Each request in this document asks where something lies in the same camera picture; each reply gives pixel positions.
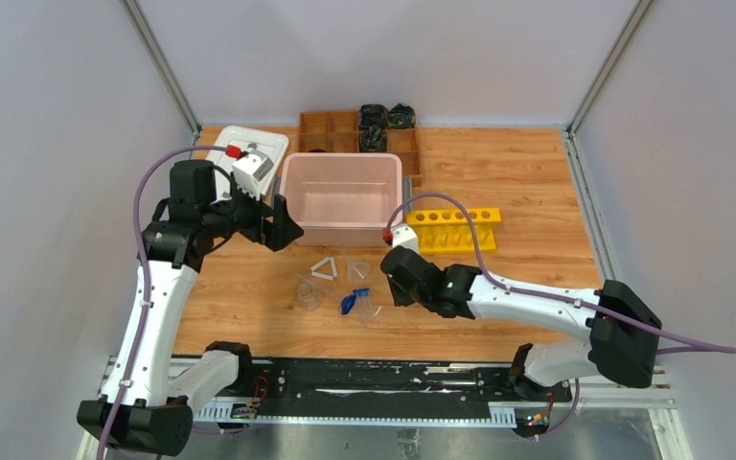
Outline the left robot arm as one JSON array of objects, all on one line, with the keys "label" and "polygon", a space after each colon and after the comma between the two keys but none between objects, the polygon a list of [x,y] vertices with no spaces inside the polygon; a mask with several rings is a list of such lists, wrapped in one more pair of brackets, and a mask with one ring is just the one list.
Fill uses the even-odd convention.
[{"label": "left robot arm", "polygon": [[260,398],[265,386],[242,343],[215,341],[176,378],[169,370],[177,330],[205,258],[241,235],[280,251],[302,235],[286,199],[273,195],[269,163],[209,160],[172,165],[170,193],[147,225],[134,228],[138,282],[115,366],[98,397],[80,404],[79,425],[110,449],[176,456],[186,446],[194,416],[219,392]]}]

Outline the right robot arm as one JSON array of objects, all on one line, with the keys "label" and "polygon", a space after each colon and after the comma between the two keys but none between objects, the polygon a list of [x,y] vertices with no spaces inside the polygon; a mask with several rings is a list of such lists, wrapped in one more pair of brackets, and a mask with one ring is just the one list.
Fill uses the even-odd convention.
[{"label": "right robot arm", "polygon": [[601,376],[629,388],[651,385],[662,323],[626,284],[559,288],[489,275],[481,268],[440,268],[395,247],[380,263],[394,302],[444,318],[517,321],[565,334],[565,341],[518,347],[509,372],[515,396],[533,400],[565,380]]}]

